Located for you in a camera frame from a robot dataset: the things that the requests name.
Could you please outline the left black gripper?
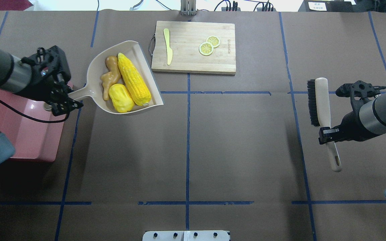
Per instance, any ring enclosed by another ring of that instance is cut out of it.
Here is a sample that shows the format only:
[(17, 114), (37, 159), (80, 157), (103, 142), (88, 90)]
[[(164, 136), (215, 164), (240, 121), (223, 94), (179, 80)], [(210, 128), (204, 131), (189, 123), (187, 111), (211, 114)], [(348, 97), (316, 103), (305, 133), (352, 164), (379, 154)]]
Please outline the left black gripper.
[(84, 106), (68, 96), (72, 89), (68, 86), (71, 73), (65, 52), (59, 46), (49, 49), (40, 47), (37, 52), (20, 60), (30, 66), (29, 83), (20, 91), (20, 96), (35, 101), (50, 102), (52, 114), (69, 114)]

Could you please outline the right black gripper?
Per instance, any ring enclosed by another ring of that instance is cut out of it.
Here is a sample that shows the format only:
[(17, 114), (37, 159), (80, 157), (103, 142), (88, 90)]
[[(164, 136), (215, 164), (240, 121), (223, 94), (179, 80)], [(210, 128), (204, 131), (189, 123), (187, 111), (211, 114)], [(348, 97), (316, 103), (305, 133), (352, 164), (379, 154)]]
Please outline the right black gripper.
[(342, 84), (335, 91), (335, 94), (338, 97), (350, 98), (352, 111), (343, 117), (340, 125), (333, 128), (321, 127), (319, 129), (319, 144), (343, 141), (363, 142), (379, 136), (366, 129), (360, 120), (360, 109), (371, 101), (370, 97), (375, 93), (376, 90), (373, 85), (364, 81)]

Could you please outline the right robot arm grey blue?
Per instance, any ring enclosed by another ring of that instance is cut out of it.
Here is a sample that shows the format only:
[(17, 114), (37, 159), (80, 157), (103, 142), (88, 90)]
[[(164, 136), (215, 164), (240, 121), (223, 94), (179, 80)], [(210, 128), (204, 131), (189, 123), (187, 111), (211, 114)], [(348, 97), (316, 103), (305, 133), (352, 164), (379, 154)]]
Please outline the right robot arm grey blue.
[(319, 143), (325, 145), (332, 171), (342, 169), (336, 147), (337, 142), (362, 142), (386, 134), (386, 86), (375, 86), (364, 81), (342, 84), (338, 97), (349, 98), (352, 111), (346, 114), (339, 125), (331, 124), (328, 80), (320, 77), (310, 81), (313, 85), (310, 107), (315, 108), (320, 127)]

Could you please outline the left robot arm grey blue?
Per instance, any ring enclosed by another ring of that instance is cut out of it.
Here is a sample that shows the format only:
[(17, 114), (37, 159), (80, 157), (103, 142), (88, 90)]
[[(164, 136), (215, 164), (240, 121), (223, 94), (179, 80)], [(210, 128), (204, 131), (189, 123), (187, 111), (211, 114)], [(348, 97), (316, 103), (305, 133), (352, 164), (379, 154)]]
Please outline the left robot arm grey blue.
[(58, 46), (22, 58), (0, 49), (0, 164), (55, 161), (63, 122), (83, 106), (70, 79)]

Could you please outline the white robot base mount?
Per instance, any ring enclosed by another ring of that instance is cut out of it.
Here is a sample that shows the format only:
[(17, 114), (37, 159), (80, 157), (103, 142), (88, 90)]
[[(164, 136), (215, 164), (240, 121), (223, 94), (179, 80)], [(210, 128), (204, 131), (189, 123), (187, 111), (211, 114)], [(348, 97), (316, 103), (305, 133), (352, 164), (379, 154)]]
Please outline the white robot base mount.
[(231, 241), (229, 231), (225, 230), (175, 230), (147, 231), (143, 241)]

